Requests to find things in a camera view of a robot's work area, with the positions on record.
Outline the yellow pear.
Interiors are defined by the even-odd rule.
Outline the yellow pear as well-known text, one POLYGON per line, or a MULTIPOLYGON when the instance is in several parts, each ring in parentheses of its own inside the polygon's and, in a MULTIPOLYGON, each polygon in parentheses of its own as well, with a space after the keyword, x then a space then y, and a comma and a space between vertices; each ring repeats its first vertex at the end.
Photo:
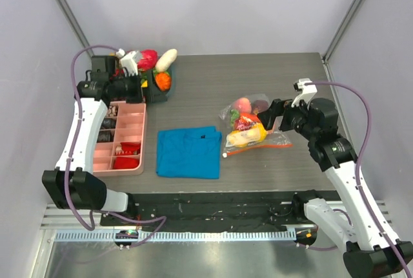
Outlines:
POLYGON ((243 147, 255 140, 256 133, 252 130, 233 131, 227 135, 226 147, 243 147))

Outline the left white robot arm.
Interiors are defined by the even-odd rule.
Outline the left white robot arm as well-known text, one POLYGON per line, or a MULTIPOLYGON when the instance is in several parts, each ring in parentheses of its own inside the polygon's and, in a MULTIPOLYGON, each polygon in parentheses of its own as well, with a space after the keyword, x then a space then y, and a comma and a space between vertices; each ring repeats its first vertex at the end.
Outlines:
POLYGON ((93 162, 100 127, 110 103, 123 106, 143 102, 147 90, 140 74, 123 68, 119 74, 92 72, 89 80, 73 81, 74 118, 63 152, 53 170, 46 170, 42 184, 58 209, 115 212, 125 226, 136 221, 134 198, 106 187, 94 176, 93 162))

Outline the pink peach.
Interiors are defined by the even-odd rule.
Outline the pink peach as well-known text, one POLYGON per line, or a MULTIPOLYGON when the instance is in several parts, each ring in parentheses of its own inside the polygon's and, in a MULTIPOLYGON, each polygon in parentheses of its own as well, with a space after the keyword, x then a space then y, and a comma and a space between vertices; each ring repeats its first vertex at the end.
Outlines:
POLYGON ((233 108, 240 113, 250 114, 252 111, 251 102, 248 98, 242 97, 234 102, 233 108))

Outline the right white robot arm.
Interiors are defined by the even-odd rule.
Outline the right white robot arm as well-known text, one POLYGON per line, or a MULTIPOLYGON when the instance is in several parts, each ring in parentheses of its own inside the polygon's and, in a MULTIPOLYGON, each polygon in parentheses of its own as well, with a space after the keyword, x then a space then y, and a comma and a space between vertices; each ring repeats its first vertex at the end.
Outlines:
POLYGON ((401 241, 389 225, 368 186, 357 174, 351 143, 338 133, 338 111, 333 101, 316 98, 309 103, 275 99, 259 113, 264 128, 281 117, 280 131, 296 131, 308 141, 311 158, 334 185, 349 220, 341 218, 316 191, 293 198, 295 221, 316 223, 343 254, 351 277, 384 277, 407 270, 412 260, 412 243, 401 241))

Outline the clear zip top bag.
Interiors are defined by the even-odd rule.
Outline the clear zip top bag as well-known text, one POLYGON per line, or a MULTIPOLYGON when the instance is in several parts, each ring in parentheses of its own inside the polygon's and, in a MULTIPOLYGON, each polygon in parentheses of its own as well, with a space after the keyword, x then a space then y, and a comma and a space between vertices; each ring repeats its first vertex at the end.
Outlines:
POLYGON ((240 154, 255 148, 290 148, 290 139, 277 130, 277 122, 265 130, 257 115, 268 110, 270 101, 265 94, 240 97, 219 112, 225 126, 222 156, 240 154))

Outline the dark red apple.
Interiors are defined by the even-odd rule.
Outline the dark red apple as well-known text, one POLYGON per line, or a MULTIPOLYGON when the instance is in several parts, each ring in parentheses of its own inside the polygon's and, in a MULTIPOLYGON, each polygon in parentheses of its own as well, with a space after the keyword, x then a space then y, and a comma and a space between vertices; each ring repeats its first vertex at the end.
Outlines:
POLYGON ((268 101, 262 100, 262 99, 255 100, 251 104, 251 108, 252 108, 251 113, 254 114, 254 115, 257 115, 261 112, 264 112, 264 111, 268 110, 268 107, 269 107, 268 101))

